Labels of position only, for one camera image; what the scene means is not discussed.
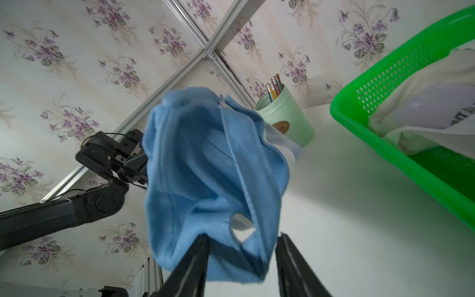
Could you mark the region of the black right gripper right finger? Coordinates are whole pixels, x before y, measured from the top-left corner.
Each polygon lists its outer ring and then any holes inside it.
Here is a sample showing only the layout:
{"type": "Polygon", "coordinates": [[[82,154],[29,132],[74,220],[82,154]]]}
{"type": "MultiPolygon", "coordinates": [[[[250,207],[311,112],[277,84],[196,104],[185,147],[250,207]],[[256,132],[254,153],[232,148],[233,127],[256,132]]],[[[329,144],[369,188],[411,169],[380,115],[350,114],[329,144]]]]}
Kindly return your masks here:
{"type": "Polygon", "coordinates": [[[287,234],[278,237],[275,255],[281,297],[331,297],[287,234]]]}

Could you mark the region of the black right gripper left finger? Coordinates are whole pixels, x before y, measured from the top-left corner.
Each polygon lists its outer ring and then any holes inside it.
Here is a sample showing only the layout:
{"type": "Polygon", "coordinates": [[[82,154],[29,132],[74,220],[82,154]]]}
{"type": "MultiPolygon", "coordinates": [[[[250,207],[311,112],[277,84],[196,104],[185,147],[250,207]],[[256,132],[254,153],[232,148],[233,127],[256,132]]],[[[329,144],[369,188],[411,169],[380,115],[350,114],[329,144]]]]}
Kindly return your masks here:
{"type": "Polygon", "coordinates": [[[199,235],[162,288],[151,297],[203,297],[210,255],[210,239],[199,235]]]}

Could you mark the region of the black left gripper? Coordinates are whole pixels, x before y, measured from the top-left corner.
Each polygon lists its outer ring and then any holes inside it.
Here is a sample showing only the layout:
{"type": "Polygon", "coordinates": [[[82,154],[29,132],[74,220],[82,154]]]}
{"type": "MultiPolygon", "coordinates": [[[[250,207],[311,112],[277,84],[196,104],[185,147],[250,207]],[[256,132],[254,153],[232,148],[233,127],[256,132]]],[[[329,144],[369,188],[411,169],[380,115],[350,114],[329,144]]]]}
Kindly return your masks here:
{"type": "Polygon", "coordinates": [[[125,183],[148,184],[148,157],[142,147],[142,137],[138,129],[127,132],[111,154],[112,170],[125,183]]]}

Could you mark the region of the light blue baseball cap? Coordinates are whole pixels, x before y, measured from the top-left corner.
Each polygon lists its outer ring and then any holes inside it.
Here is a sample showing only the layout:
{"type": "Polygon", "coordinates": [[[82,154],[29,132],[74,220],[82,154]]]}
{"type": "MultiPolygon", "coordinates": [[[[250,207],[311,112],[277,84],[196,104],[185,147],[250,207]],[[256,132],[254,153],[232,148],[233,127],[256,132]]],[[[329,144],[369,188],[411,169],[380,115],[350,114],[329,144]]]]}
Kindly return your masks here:
{"type": "Polygon", "coordinates": [[[148,241],[158,264],[173,271],[205,234],[209,281],[264,281],[298,144],[232,98],[190,87],[153,108],[142,145],[148,241]]]}

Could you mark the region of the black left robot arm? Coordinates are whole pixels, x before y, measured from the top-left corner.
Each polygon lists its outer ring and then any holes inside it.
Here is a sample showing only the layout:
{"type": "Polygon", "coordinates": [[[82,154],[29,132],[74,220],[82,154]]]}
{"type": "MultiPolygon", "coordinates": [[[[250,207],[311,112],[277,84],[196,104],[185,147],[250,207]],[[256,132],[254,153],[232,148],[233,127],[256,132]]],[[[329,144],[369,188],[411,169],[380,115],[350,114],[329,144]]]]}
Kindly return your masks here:
{"type": "Polygon", "coordinates": [[[1,250],[7,250],[55,232],[92,223],[118,213],[130,185],[148,184],[148,158],[137,129],[115,141],[97,132],[81,145],[75,159],[107,181],[94,188],[66,191],[54,199],[1,213],[1,250]]]}

